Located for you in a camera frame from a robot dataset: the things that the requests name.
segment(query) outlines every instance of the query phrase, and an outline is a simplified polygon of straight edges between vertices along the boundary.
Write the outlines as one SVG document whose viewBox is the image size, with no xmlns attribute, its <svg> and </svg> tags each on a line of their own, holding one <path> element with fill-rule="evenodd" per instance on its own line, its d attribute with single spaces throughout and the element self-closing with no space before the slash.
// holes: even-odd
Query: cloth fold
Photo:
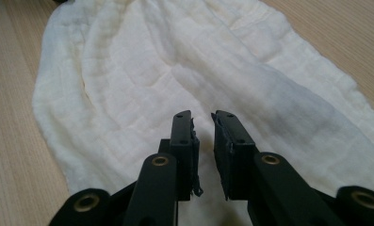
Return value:
<svg viewBox="0 0 374 226">
<path fill-rule="evenodd" d="M 327 194 L 374 190 L 374 110 L 355 82 L 259 1 L 69 1 L 46 27 L 33 108 L 72 193 L 114 193 L 191 110 L 206 191 L 180 225 L 250 225 L 226 202 L 210 112 L 236 114 L 262 152 Z"/>
</svg>

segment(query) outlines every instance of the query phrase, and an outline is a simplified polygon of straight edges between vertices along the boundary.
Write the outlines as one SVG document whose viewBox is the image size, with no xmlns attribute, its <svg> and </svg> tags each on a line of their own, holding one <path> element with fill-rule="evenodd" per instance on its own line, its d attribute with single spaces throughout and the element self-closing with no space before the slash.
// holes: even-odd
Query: white muslin cloth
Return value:
<svg viewBox="0 0 374 226">
<path fill-rule="evenodd" d="M 213 155 L 217 109 L 236 114 L 261 152 L 284 156 L 327 194 L 374 190 L 374 110 L 355 82 L 257 0 L 76 0 L 46 27 L 33 97 L 71 193 L 138 178 L 191 110 L 205 193 L 180 225 L 251 225 L 226 202 Z"/>
</svg>

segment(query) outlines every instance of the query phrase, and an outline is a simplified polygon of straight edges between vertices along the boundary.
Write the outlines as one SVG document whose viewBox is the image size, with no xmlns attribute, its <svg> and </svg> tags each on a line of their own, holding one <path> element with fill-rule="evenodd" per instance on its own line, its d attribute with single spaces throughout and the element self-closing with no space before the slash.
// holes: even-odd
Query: white cloth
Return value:
<svg viewBox="0 0 374 226">
<path fill-rule="evenodd" d="M 246 203 L 222 194 L 217 109 L 310 186 L 374 190 L 374 110 L 282 13 L 255 0 L 65 3 L 43 36 L 33 107 L 72 193 L 134 182 L 172 116 L 191 110 L 205 193 L 181 203 L 180 225 L 251 225 Z"/>
</svg>

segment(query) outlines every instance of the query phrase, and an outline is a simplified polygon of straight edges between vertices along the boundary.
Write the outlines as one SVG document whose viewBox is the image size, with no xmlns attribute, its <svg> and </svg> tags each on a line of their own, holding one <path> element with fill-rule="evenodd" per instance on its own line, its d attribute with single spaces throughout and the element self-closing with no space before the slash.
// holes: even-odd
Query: wooden table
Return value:
<svg viewBox="0 0 374 226">
<path fill-rule="evenodd" d="M 265 0 L 374 107 L 374 0 Z M 31 109 L 49 0 L 0 0 L 0 225 L 47 225 L 69 196 Z"/>
</svg>

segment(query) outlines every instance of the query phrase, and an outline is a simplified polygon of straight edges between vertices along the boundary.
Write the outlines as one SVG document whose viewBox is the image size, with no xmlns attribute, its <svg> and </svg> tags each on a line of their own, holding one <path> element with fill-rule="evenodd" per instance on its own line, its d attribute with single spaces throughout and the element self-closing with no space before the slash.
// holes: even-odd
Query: wood grain surface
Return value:
<svg viewBox="0 0 374 226">
<path fill-rule="evenodd" d="M 349 73 L 374 107 L 374 0 L 265 0 Z M 0 0 L 0 225 L 47 225 L 68 198 L 31 98 L 49 0 Z"/>
</svg>

